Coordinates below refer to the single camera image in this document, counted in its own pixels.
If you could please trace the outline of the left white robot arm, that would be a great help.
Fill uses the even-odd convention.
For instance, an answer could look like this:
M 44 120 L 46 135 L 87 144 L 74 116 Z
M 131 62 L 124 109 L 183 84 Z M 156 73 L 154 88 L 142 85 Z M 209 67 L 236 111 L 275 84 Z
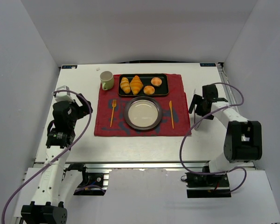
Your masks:
M 65 174 L 65 163 L 71 148 L 79 140 L 75 126 L 79 119 L 91 116 L 91 103 L 81 93 L 76 94 L 81 105 L 70 97 L 61 98 L 55 91 L 53 120 L 47 128 L 46 161 L 38 172 L 40 181 L 29 205 L 23 205 L 21 216 L 27 224 L 64 224 L 68 212 L 66 197 L 71 197 L 75 187 L 83 180 L 82 170 L 71 170 Z

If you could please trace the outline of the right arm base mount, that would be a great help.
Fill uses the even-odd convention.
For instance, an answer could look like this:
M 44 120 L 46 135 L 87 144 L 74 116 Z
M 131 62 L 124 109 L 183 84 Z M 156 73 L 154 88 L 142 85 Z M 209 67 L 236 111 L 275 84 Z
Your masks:
M 229 198 L 230 184 L 227 175 L 196 175 L 186 173 L 181 177 L 186 183 L 187 198 Z

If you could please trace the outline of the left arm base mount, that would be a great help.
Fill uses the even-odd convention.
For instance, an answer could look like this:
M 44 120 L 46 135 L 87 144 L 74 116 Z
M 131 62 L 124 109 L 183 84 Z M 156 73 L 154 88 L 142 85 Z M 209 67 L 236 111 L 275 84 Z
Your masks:
M 100 172 L 90 172 L 87 170 L 85 164 L 74 163 L 70 164 L 63 171 L 63 179 L 68 175 L 70 171 L 78 171 L 78 175 L 82 177 L 81 183 L 77 186 L 77 189 L 83 188 L 80 191 L 74 193 L 75 196 L 104 196 L 104 174 Z

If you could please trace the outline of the metal serving tongs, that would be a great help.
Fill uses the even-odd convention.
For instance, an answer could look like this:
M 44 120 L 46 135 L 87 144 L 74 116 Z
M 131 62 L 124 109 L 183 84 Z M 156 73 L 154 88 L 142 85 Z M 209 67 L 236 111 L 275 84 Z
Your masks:
M 196 109 L 196 106 L 194 106 L 193 112 L 194 112 L 194 124 L 196 124 L 196 126 L 194 127 L 194 130 L 197 131 L 199 126 L 200 126 L 200 122 L 198 121 L 199 118 L 198 118 L 198 116 L 195 113 L 195 109 Z

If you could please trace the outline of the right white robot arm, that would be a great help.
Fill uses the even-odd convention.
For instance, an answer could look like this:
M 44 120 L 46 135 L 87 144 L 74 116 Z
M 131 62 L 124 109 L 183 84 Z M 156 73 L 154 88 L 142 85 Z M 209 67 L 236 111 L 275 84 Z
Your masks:
M 244 163 L 258 161 L 262 157 L 262 126 L 240 115 L 225 98 L 218 96 L 216 84 L 204 85 L 202 95 L 192 98 L 189 113 L 201 117 L 201 120 L 218 119 L 226 128 L 223 152 L 206 165 L 205 173 L 218 175 L 231 171 Z

